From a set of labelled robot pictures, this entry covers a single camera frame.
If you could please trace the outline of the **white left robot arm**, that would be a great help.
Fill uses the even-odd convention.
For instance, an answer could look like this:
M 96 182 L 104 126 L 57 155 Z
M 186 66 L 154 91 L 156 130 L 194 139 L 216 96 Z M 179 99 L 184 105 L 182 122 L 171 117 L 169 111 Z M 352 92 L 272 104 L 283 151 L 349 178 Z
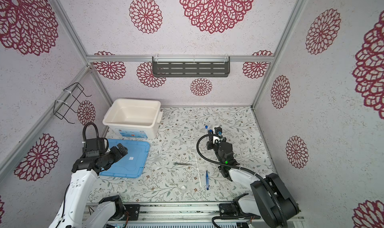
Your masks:
M 83 216 L 88 196 L 100 172 L 107 170 L 127 154 L 127 148 L 120 143 L 109 151 L 98 145 L 85 145 L 83 155 L 73 166 L 63 203 L 50 227 L 103 228 L 109 220 L 121 219 L 126 214 L 126 208 L 119 196 L 102 199 L 85 222 Z

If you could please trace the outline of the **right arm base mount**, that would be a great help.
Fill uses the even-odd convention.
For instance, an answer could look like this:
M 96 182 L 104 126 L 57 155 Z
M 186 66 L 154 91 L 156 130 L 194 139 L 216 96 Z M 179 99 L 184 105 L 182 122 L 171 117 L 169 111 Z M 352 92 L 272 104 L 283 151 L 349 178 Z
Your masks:
M 237 203 L 220 203 L 219 212 L 221 218 L 246 218 L 247 213 L 244 213 Z

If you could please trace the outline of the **white plastic storage bin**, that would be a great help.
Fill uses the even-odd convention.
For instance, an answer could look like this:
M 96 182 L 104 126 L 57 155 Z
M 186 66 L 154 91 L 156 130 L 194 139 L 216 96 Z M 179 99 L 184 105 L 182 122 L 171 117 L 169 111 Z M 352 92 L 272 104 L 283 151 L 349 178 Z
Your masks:
M 103 118 L 103 124 L 121 137 L 154 139 L 163 116 L 156 100 L 115 100 Z

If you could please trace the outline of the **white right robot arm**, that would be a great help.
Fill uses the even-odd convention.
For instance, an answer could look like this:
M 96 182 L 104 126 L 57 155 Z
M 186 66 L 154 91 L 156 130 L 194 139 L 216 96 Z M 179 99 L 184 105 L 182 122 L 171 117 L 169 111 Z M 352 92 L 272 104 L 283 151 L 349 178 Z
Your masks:
M 218 165 L 222 176 L 252 191 L 229 204 L 221 204 L 220 215 L 212 218 L 213 225 L 218 227 L 219 219 L 262 219 L 270 228 L 288 227 L 288 220 L 300 209 L 281 178 L 275 173 L 262 177 L 241 167 L 235 160 L 233 145 L 227 142 L 220 126 L 207 129 L 203 138 L 208 138 L 207 150 L 214 151 L 217 159 L 212 163 Z

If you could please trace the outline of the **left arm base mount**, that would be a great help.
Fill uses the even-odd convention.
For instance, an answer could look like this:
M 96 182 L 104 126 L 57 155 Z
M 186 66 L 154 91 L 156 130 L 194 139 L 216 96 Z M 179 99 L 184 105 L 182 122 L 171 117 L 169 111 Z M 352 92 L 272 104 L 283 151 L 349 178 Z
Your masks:
M 108 221 L 137 221 L 139 219 L 141 205 L 115 205 L 115 214 Z

